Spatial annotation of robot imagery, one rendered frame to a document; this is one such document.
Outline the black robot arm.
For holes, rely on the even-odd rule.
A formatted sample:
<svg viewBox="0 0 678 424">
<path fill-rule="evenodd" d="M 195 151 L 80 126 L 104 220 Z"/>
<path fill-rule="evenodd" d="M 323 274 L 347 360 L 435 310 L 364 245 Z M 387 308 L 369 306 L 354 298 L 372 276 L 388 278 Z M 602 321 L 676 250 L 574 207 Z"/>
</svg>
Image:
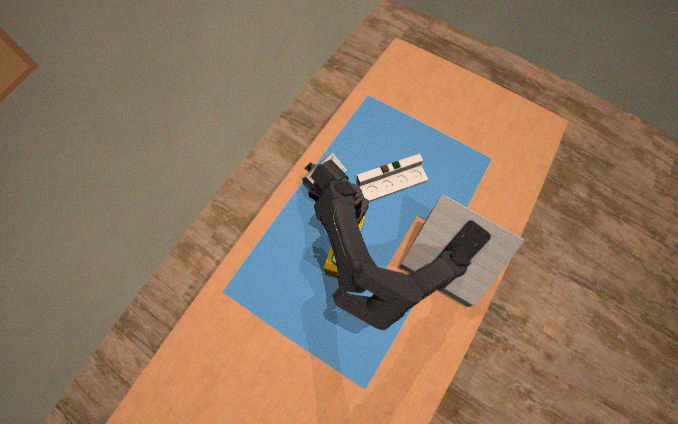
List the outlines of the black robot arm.
<svg viewBox="0 0 678 424">
<path fill-rule="evenodd" d="M 350 183 L 332 160 L 318 164 L 311 178 L 314 183 L 308 194 L 316 202 L 316 217 L 327 231 L 338 270 L 340 287 L 332 295 L 334 303 L 379 330 L 388 329 L 410 308 L 464 275 L 470 260 L 491 238 L 470 220 L 429 265 L 411 274 L 380 268 L 369 255 L 357 223 L 361 188 Z M 373 295 L 346 293 L 366 290 Z"/>
</svg>

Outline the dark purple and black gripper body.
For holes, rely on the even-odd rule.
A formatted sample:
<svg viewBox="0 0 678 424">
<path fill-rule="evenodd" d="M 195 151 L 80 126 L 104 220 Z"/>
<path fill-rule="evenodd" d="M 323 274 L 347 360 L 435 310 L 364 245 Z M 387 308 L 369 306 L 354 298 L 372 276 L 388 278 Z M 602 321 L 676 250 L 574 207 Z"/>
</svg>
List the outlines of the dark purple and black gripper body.
<svg viewBox="0 0 678 424">
<path fill-rule="evenodd" d="M 367 211 L 367 209 L 368 209 L 368 207 L 369 207 L 368 204 L 369 204 L 369 200 L 366 199 L 366 198 L 364 198 L 364 197 L 362 197 L 362 205 L 361 205 L 361 208 L 356 212 L 356 218 L 357 218 L 357 223 L 358 223 L 358 225 L 359 225 L 359 223 L 361 222 L 363 216 L 365 215 L 365 213 L 366 213 L 366 211 Z"/>
</svg>

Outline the blue flat mat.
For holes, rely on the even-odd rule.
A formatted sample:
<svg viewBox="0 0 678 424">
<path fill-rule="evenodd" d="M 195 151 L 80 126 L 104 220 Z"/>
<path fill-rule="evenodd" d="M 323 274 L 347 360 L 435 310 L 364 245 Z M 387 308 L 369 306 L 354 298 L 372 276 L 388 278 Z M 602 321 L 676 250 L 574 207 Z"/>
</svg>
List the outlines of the blue flat mat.
<svg viewBox="0 0 678 424">
<path fill-rule="evenodd" d="M 357 175 L 420 154 L 428 181 L 369 202 L 361 227 L 380 267 L 441 194 L 468 207 L 492 158 L 367 96 L 318 162 L 333 153 Z M 410 314 L 378 330 L 339 308 L 338 279 L 325 275 L 329 236 L 301 183 L 222 291 L 304 350 L 366 390 Z"/>
</svg>

